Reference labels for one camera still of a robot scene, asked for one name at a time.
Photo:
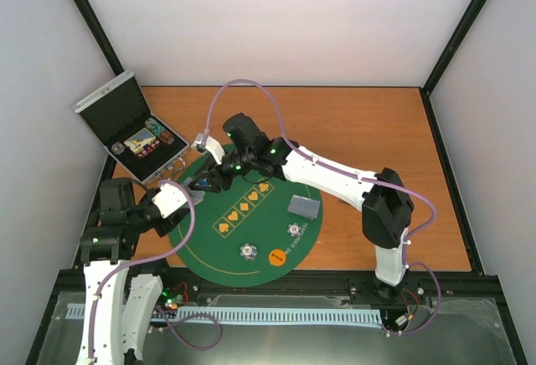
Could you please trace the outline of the blue small blind button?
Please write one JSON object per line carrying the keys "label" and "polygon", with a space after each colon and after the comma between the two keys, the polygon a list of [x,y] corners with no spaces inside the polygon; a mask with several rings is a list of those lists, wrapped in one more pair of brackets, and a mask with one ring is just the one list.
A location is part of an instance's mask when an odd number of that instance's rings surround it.
{"label": "blue small blind button", "polygon": [[208,181],[207,178],[201,178],[198,181],[198,185],[201,186],[201,187],[207,187],[209,185],[209,181]]}

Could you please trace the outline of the white blue chip stack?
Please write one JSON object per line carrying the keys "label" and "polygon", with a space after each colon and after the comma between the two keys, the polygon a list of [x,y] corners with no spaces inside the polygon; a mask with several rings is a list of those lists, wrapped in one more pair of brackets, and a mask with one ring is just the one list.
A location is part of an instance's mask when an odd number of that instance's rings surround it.
{"label": "white blue chip stack", "polygon": [[297,237],[302,234],[302,227],[299,224],[290,224],[287,232],[292,237]]}
{"label": "white blue chip stack", "polygon": [[257,256],[257,248],[254,244],[246,243],[240,246],[240,255],[245,260],[255,260]]}

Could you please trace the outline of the dealt blue-backed playing card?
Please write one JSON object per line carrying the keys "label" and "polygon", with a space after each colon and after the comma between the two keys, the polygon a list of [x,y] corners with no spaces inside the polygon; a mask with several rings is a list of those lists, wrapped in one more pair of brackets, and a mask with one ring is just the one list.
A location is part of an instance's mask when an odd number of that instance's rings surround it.
{"label": "dealt blue-backed playing card", "polygon": [[314,220],[318,218],[320,209],[321,202],[319,200],[293,195],[287,211],[303,218]]}

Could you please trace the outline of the orange big blind button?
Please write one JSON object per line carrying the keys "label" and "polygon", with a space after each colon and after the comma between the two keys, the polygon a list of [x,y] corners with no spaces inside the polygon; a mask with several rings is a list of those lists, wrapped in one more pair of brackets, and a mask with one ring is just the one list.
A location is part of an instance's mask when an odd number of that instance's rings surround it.
{"label": "orange big blind button", "polygon": [[273,249],[269,253],[269,264],[274,267],[281,267],[286,263],[286,252],[282,249]]}

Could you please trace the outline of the deck of playing cards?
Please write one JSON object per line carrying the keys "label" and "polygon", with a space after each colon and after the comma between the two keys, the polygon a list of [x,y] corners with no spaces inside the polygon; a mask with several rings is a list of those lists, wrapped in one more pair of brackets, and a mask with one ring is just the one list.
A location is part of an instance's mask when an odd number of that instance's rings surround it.
{"label": "deck of playing cards", "polygon": [[190,183],[193,181],[192,178],[187,178],[184,181],[184,186],[188,189],[191,199],[193,201],[193,205],[196,206],[197,204],[201,203],[204,200],[205,191],[199,191],[195,190],[193,187],[190,186]]}

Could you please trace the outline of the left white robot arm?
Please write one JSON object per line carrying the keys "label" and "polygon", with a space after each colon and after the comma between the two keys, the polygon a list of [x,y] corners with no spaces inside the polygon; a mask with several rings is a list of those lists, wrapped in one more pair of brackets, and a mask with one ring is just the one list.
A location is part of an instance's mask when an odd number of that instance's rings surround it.
{"label": "left white robot arm", "polygon": [[136,200],[137,183],[105,180],[80,239],[85,314],[78,364],[141,364],[153,308],[174,290],[173,277],[162,271],[166,254],[144,260],[134,255],[141,234],[155,229],[166,235],[183,218],[193,218],[193,196],[182,184],[163,180]]}

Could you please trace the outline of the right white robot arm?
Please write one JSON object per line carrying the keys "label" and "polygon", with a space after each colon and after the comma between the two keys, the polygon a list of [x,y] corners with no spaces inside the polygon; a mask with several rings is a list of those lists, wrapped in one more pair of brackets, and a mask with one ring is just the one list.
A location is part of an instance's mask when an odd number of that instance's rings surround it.
{"label": "right white robot arm", "polygon": [[243,113],[231,116],[223,130],[234,144],[231,151],[206,131],[192,144],[195,151],[208,157],[194,177],[207,180],[205,191],[228,190],[236,177],[256,171],[339,198],[362,215],[363,235],[375,248],[376,279],[390,286],[401,283],[406,273],[403,240],[414,204],[397,172],[388,168],[367,172],[327,160],[286,135],[268,137]]}

